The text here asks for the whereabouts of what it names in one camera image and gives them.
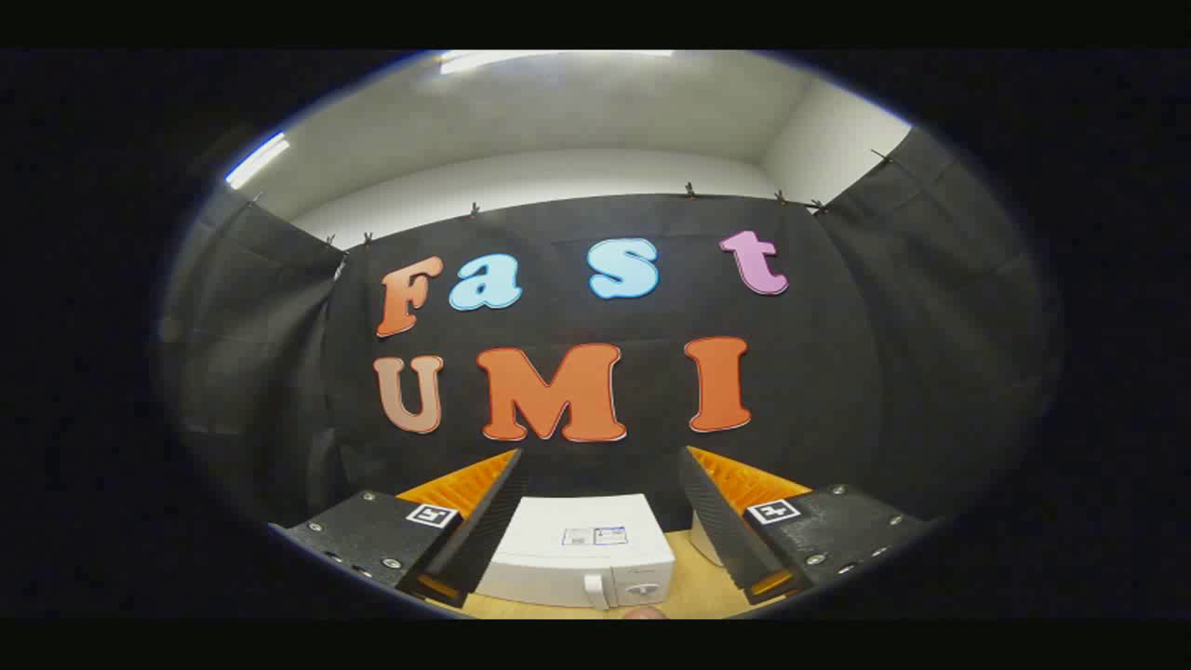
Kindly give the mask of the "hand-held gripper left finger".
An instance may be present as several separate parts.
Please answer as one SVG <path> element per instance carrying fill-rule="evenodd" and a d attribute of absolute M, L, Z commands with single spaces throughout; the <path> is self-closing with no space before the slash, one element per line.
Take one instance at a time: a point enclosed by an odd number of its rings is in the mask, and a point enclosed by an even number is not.
<path fill-rule="evenodd" d="M 401 493 L 361 490 L 272 532 L 354 580 L 459 608 L 525 495 L 522 457 L 506 450 Z"/>

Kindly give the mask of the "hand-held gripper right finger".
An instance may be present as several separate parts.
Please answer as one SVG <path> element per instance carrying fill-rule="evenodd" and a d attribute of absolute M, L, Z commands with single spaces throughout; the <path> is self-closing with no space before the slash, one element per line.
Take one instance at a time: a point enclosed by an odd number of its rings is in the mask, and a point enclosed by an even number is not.
<path fill-rule="evenodd" d="M 693 446 L 682 449 L 679 480 L 703 537 L 753 605 L 842 580 L 935 527 L 854 486 L 813 489 Z"/>

